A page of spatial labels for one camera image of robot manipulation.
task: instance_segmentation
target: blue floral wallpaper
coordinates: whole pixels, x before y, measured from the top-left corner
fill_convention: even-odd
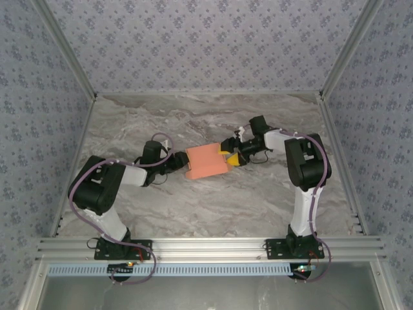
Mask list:
[[[328,100],[372,234],[413,309],[413,2],[385,0]]]
[[[89,100],[29,0],[0,1],[0,309],[47,236]]]
[[[365,0],[48,0],[96,92],[318,90]]]

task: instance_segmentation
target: robotic arm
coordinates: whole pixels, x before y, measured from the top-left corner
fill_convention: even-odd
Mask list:
[[[224,154],[236,153],[229,158],[229,162],[235,165],[246,165],[250,162],[250,156],[263,150],[277,150],[286,154],[288,175],[296,186],[294,215],[288,226],[288,234],[285,239],[267,240],[268,259],[308,258],[309,252],[318,253],[323,258],[323,247],[314,238],[310,221],[316,230],[315,219],[320,194],[331,177],[331,166],[327,163],[327,177],[318,189],[315,204],[310,219],[310,208],[314,188],[320,182],[324,163],[320,150],[308,139],[291,137],[283,133],[281,129],[269,127],[263,116],[257,116],[250,120],[250,126],[254,138],[244,141],[243,130],[235,131],[233,137],[226,139],[221,144],[221,152]],[[309,134],[324,149],[318,134]]]
[[[168,148],[158,141],[148,141],[145,144],[143,154],[135,160],[141,164],[152,164],[159,162],[168,153]],[[75,180],[72,182],[68,195],[72,192],[74,185],[86,171],[104,158],[91,156],[83,166]],[[73,202],[84,210],[89,219],[96,224],[104,234],[99,239],[97,247],[99,251],[95,259],[126,259],[133,250],[131,247],[119,245],[105,239],[105,235],[122,242],[133,242],[129,229],[122,223],[113,206],[120,185],[132,185],[134,187],[147,187],[156,177],[156,174],[164,175],[172,173],[188,163],[185,152],[176,152],[160,165],[140,168],[113,163],[99,167],[88,175],[74,193]]]

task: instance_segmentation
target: orange sponge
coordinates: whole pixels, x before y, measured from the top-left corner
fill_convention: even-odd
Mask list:
[[[194,180],[231,171],[232,166],[227,163],[224,155],[219,153],[220,150],[220,143],[186,149],[190,170],[185,176],[188,179]]]

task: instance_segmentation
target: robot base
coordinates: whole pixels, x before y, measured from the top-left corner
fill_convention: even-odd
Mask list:
[[[126,232],[123,242],[135,243],[152,249],[152,240],[131,240],[129,229]],[[137,247],[128,247],[110,242],[102,237],[96,243],[95,260],[150,260],[150,254]]]
[[[265,249],[269,260],[322,259],[325,257],[323,245],[320,242],[312,235],[296,236],[290,226],[288,226],[288,235],[285,239],[265,240]]]

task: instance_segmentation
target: marble surface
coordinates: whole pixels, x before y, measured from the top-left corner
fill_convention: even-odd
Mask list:
[[[155,132],[167,132],[176,150],[221,142],[257,115],[269,125],[321,135],[332,177],[317,213],[319,234],[351,231],[347,204],[330,142],[314,96],[201,95],[110,96],[98,98],[81,153],[81,167],[92,154],[133,161]],[[268,153],[261,165],[198,180],[185,178],[187,167],[166,183],[120,188],[115,206],[133,236],[284,236],[294,211],[294,187],[285,155]],[[257,155],[255,160],[262,160]],[[160,183],[164,176],[157,176]],[[66,203],[59,236],[94,236]]]

